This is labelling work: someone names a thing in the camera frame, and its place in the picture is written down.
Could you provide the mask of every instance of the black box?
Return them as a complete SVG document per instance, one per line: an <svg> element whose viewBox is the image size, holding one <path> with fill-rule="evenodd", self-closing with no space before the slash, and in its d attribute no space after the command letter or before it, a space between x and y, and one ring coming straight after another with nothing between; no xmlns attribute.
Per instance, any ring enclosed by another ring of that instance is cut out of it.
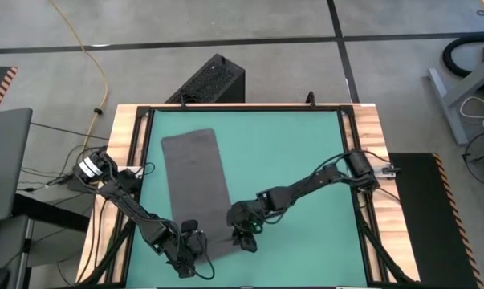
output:
<svg viewBox="0 0 484 289"><path fill-rule="evenodd" d="M245 69L214 55L167 101L179 103L245 103Z"/></svg>

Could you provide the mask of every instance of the black aluminum frame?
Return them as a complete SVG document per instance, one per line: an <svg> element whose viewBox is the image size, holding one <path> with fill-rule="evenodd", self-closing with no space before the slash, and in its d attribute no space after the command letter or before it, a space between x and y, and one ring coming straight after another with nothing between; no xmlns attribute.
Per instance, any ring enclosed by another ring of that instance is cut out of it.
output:
<svg viewBox="0 0 484 289"><path fill-rule="evenodd" d="M279 106L276 104L275 106L261 106L255 104L254 106L240 106L240 107L233 107L233 106L209 106L209 107L200 107L200 106L176 106L176 107L139 107L136 111L136 119L135 119L135 124L133 128L133 133L132 133L132 139L131 139L131 145L129 147L129 152L128 152L128 163L127 166L134 166L134 165L140 165L140 166L145 166L146 160L147 160L147 151L148 151L148 146L150 142L150 137L151 137L151 132L152 132L152 127L153 127L153 120L154 120L154 114L156 111L161 111L161 112L311 112L311 111L321 111L321 112L336 112L338 116L338 121L340 125L340 135L342 136L342 145L344 147L344 151L347 152L350 148L348 146L348 141L347 141L347 134L345 133L345 125L344 125L344 115L348 117L349 120L349 128L351 129L352 132L352 142L354 144L354 149L361 149L360 145L360 138L359 134L357 132L357 125L356 125L356 118L354 115L354 109L351 105L332 105L332 106L317 106L315 105L314 98L313 101L311 102L311 105L296 105L296 106ZM135 153L137 149L137 142L140 136L140 124L141 124L141 119L143 117L147 117L147 125L145 127L144 131L144 141L142 144L142 155L141 155L141 161L140 164L134 164L135 160ZM369 225L376 235L376 237L380 240L379 236L379 230L377 226L377 221L376 221L376 215L375 215L375 210L372 204L372 200L370 197L367 195L366 196L366 210L367 214L369 216ZM135 199L137 201L140 200L140 195L136 195ZM357 192L355 190L352 190L352 202L354 205L354 210L359 210L360 209L360 203L357 197ZM118 233L121 230L121 221L123 219L123 214L119 212L119 215L117 215L117 223L119 224L118 226L115 226L114 235L118 235ZM128 268L129 268L129 262L131 259L131 253L132 253L132 241L134 238L134 230L136 228L133 228L132 233L129 235L127 244L126 244L126 251L124 253L124 262L122 266L122 271L120 275L120 282L116 284L123 284L125 286L126 280L127 280L127 275L128 275ZM360 239L360 247L361 247L361 255L363 257L363 264L364 264L364 273L365 277L367 280L367 283L374 283L375 280L372 277L372 268L370 266L370 260L369 260L369 255L368 255L368 248L367 248L367 243L365 241L365 236L363 235L362 232L358 230L358 236ZM377 256L377 261L379 263L379 272L381 279L385 282L388 282L388 271L380 258L380 256ZM105 282L110 283L112 282L112 272L113 272L113 264L115 262L112 262L112 265L108 268L107 275Z"/></svg>

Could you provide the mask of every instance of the gray cloth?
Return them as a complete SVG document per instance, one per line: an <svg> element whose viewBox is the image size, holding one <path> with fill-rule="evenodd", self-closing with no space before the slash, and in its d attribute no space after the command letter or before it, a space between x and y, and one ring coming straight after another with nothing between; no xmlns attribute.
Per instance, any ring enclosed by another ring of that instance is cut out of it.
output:
<svg viewBox="0 0 484 289"><path fill-rule="evenodd" d="M195 219L208 238L208 256L221 257L237 250L226 224L231 203L217 138L213 129L202 129L161 140L172 217L177 224Z"/></svg>

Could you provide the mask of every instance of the green work surface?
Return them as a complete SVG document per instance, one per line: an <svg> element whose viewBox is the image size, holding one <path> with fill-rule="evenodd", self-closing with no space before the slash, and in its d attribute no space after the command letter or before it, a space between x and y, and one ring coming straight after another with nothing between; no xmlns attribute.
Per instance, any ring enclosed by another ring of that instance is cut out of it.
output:
<svg viewBox="0 0 484 289"><path fill-rule="evenodd" d="M161 139L203 128L215 131L230 201L290 185L322 161L343 152L336 112L155 112L140 204L171 218ZM324 187L297 201L277 225L256 235L258 251L237 251L213 261L211 281L179 279L136 230L127 287L321 287L366 285L350 189ZM211 275L207 263L197 272Z"/></svg>

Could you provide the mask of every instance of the vacuum hose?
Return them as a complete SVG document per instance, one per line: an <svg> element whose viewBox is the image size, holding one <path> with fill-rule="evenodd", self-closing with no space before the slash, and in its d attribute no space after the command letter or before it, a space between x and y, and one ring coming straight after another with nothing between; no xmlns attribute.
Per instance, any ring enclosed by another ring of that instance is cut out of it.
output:
<svg viewBox="0 0 484 289"><path fill-rule="evenodd" d="M459 67L453 61L452 51L457 47L467 43L484 43L484 34L471 35L471 36L466 36L466 37L461 37L459 39L456 39L453 42L451 42L449 45L447 45L447 47L445 47L445 50L443 51L443 56L442 56L443 63L445 64L445 66L449 71L451 71L452 73L460 77L468 76L468 74L471 73L471 71L467 71L466 69Z"/></svg>

